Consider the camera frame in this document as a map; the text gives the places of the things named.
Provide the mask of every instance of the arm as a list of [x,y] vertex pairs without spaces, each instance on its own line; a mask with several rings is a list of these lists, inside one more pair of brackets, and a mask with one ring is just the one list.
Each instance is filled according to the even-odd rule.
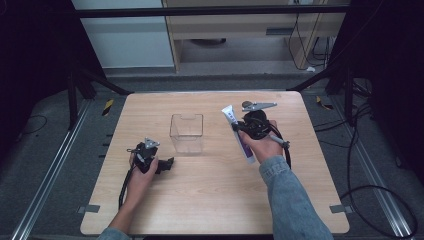
[[138,168],[134,168],[131,179],[128,182],[125,202],[109,224],[109,227],[102,232],[99,239],[129,239],[126,234],[128,234],[130,230],[137,207],[146,195],[157,168],[157,158],[153,160],[149,171],[145,174]]
[[281,146],[269,136],[252,140],[239,132],[261,166],[259,171],[268,187],[268,200],[275,239],[333,239],[315,212],[309,197],[282,156]]

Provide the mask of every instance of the sleeve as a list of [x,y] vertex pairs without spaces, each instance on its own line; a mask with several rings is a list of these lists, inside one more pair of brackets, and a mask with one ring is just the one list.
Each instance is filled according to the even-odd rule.
[[333,239],[283,156],[265,160],[259,171],[268,187],[274,239]]
[[130,238],[123,232],[116,228],[108,227],[103,230],[102,234],[97,238],[98,240],[130,240]]

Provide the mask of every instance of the transparent container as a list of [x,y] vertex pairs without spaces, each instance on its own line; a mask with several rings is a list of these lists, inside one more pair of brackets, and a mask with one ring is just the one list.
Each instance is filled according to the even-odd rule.
[[172,115],[169,136],[179,153],[202,152],[203,115]]

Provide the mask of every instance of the white tube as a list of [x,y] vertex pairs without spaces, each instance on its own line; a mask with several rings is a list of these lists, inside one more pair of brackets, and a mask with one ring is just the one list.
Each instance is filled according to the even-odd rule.
[[[236,115],[234,114],[234,111],[233,111],[233,106],[229,105],[228,107],[225,107],[224,109],[222,109],[222,112],[224,113],[225,118],[227,119],[228,123],[230,124],[231,130],[232,130],[233,128],[232,128],[231,124],[232,123],[238,124]],[[236,131],[233,131],[233,132],[234,132],[234,136],[236,137],[236,140],[237,140],[237,142],[240,146],[240,149],[242,150],[243,155],[246,158],[246,161],[249,164],[254,163],[255,162],[255,156],[253,155],[253,152],[250,149],[250,147],[247,146],[243,142],[243,140],[240,138],[240,135],[238,134],[238,132],[236,132]]]

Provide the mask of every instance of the white wall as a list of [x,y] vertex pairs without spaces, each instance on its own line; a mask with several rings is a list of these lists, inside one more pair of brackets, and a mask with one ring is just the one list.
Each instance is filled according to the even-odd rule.
[[[72,0],[76,9],[157,8],[161,0]],[[103,68],[173,67],[164,17],[81,19]]]

